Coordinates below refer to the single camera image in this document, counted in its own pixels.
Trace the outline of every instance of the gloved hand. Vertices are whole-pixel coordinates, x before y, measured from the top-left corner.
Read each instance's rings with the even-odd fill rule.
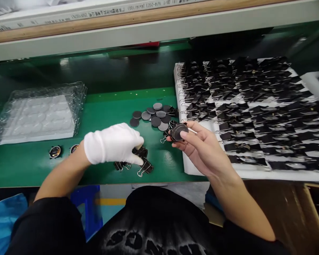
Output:
[[[86,157],[94,165],[114,161],[143,165],[143,160],[132,153],[134,147],[143,143],[144,139],[138,131],[121,123],[86,134],[84,150]]]

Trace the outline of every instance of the bare hand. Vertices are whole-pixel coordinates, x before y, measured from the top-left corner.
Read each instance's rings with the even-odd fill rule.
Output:
[[[180,135],[185,141],[173,142],[174,148],[183,151],[196,168],[207,177],[226,180],[239,177],[214,133],[195,121],[188,121],[187,127],[196,133],[182,131]],[[167,137],[167,141],[172,141],[170,136]]]

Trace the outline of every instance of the black shirt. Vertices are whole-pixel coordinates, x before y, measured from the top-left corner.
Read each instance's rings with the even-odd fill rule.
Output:
[[[199,208],[160,187],[132,192],[88,243],[80,217],[68,198],[40,199],[14,224],[6,254],[288,254],[230,221],[215,232]]]

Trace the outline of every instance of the yellow floor line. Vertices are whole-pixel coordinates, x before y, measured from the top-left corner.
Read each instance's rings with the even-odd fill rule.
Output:
[[[125,198],[100,198],[96,199],[98,205],[125,205]]]

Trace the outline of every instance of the round metal part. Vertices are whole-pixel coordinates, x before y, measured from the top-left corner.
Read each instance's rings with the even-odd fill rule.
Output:
[[[155,110],[161,110],[162,109],[162,104],[161,103],[154,103],[153,108]]]
[[[151,118],[151,125],[154,126],[155,128],[159,127],[161,124],[161,119],[159,117],[152,117]]]
[[[166,131],[166,130],[168,129],[168,124],[162,122],[162,123],[158,126],[158,129],[161,130],[161,131]]]
[[[172,129],[170,136],[175,142],[179,142],[183,140],[183,138],[180,135],[181,131],[185,131],[188,133],[189,129],[184,124],[178,124],[176,127]]]
[[[130,126],[132,126],[132,127],[137,127],[139,125],[139,120],[138,119],[135,119],[135,118],[132,118],[131,120],[130,120]]]
[[[168,113],[168,112],[170,112],[170,108],[171,108],[171,106],[166,104],[163,106],[162,110],[165,111],[166,113]]]
[[[151,119],[151,114],[148,113],[147,111],[142,113],[142,119],[143,120],[150,120]]]
[[[134,117],[135,119],[140,119],[142,117],[142,112],[141,111],[135,111],[132,114],[132,117]]]
[[[156,116],[159,117],[159,118],[164,118],[166,115],[167,115],[167,114],[166,114],[166,112],[164,112],[164,111],[158,111],[158,112],[156,113]]]
[[[78,148],[79,144],[75,144],[71,147],[70,153],[72,154],[77,148]]]
[[[60,156],[60,153],[61,153],[60,146],[52,147],[52,149],[49,151],[50,158],[57,158]]]
[[[151,114],[151,115],[153,115],[153,114],[156,113],[156,110],[155,110],[154,108],[152,108],[152,107],[148,107],[148,108],[146,109],[146,111],[147,111],[149,114]]]
[[[166,115],[164,118],[161,119],[161,121],[163,123],[168,124],[171,121],[171,116],[170,115]]]

